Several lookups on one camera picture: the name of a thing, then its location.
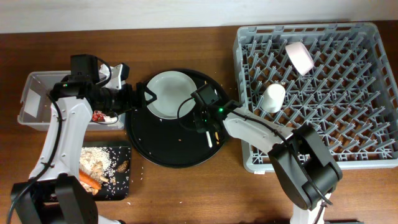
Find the orange carrot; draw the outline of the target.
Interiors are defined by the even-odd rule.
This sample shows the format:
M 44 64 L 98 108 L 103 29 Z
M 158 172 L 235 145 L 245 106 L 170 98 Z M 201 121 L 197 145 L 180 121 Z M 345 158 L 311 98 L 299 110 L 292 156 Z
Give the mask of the orange carrot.
M 79 179 L 90 187 L 96 190 L 101 190 L 101 184 L 88 174 L 84 173 L 82 170 L 79 170 Z

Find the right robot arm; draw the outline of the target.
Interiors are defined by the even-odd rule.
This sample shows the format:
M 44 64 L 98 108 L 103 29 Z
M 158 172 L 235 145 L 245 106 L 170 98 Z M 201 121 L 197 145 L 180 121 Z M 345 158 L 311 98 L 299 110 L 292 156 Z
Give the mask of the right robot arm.
M 266 153 L 282 190 L 294 205 L 291 223 L 323 223 L 343 173 L 309 125 L 298 129 L 272 123 L 235 101 L 225 106 L 200 103 L 201 128 L 221 128 Z

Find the pink bowl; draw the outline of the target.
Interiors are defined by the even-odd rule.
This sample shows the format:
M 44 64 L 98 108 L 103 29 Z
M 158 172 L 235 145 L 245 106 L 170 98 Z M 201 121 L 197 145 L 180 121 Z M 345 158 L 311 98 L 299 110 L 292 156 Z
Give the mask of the pink bowl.
M 307 74 L 314 67 L 313 59 L 303 43 L 294 42 L 286 45 L 285 50 L 300 75 Z

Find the white plastic fork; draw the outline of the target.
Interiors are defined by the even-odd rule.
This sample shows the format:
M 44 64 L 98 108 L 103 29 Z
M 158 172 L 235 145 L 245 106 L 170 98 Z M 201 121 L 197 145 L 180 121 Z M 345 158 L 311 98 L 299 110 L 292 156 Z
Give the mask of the white plastic fork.
M 209 131 L 206 131 L 206 139 L 207 139 L 207 141 L 208 141 L 208 147 L 209 147 L 209 148 L 212 148 L 212 147 L 213 147 L 213 143 L 212 143 L 212 140 L 211 140 L 211 136 L 210 136 L 210 132 L 209 132 Z

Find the wooden chopstick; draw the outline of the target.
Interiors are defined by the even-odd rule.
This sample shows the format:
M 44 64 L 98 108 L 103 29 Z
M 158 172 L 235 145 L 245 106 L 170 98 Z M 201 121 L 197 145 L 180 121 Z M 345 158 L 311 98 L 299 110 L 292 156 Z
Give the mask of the wooden chopstick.
M 220 144 L 220 139 L 218 136 L 218 132 L 215 132 L 215 138 L 216 138 L 216 144 L 219 145 Z

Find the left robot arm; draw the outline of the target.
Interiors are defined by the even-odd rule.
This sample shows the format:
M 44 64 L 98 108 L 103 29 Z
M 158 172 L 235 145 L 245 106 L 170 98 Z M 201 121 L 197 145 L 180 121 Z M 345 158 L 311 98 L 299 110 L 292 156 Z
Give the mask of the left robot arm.
M 22 223 L 111 223 L 98 213 L 96 202 L 80 184 L 79 163 L 83 140 L 95 110 L 115 115 L 147 106 L 155 93 L 137 83 L 108 88 L 96 62 L 73 62 L 71 74 L 47 95 L 52 118 L 45 144 L 27 182 L 14 184 L 11 217 Z

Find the brown food lump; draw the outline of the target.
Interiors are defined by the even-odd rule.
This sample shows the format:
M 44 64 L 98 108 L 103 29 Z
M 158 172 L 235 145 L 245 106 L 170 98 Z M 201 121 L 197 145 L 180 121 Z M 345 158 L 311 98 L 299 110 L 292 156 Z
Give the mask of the brown food lump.
M 127 171 L 128 168 L 129 168 L 129 161 L 124 161 L 120 166 L 118 166 L 116 171 L 119 173 L 123 173 Z

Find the rice and food scraps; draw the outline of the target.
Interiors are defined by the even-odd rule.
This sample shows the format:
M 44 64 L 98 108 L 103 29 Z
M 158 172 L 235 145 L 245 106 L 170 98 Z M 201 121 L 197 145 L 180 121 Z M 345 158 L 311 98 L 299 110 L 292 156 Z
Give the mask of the rice and food scraps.
M 80 156 L 80 170 L 101 184 L 96 190 L 80 181 L 83 188 L 95 200 L 122 200 L 129 193 L 130 155 L 128 146 L 83 147 Z M 116 171 L 124 161 L 129 161 L 129 168 L 123 173 Z

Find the red snack wrapper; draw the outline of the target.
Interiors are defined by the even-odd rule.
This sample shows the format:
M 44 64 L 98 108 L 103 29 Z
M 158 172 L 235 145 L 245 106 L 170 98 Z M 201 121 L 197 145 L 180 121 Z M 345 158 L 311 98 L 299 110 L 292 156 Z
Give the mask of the red snack wrapper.
M 92 115 L 92 122 L 105 122 L 106 115 L 103 114 L 101 111 L 94 111 Z

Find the grey plate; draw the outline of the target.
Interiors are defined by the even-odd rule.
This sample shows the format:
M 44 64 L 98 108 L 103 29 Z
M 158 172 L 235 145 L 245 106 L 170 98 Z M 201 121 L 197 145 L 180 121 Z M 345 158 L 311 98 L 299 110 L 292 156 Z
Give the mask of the grey plate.
M 162 119 L 177 119 L 179 106 L 197 90 L 195 82 L 188 75 L 173 70 L 154 76 L 146 87 L 157 97 L 147 108 Z

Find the white tissue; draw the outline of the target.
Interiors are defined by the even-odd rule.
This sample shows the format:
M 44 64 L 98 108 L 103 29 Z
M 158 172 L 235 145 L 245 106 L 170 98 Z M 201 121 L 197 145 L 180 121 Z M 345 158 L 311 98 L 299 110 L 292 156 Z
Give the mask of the white tissue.
M 105 123 L 116 123 L 119 120 L 118 115 L 116 114 L 112 116 L 104 115 L 103 118 Z

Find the white cup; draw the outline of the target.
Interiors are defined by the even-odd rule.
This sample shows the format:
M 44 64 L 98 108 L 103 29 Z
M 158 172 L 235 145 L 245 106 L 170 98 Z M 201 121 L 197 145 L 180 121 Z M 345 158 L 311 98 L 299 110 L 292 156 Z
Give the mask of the white cup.
M 277 83 L 267 87 L 262 95 L 264 97 L 261 108 L 268 113 L 276 113 L 280 111 L 285 98 L 285 88 Z

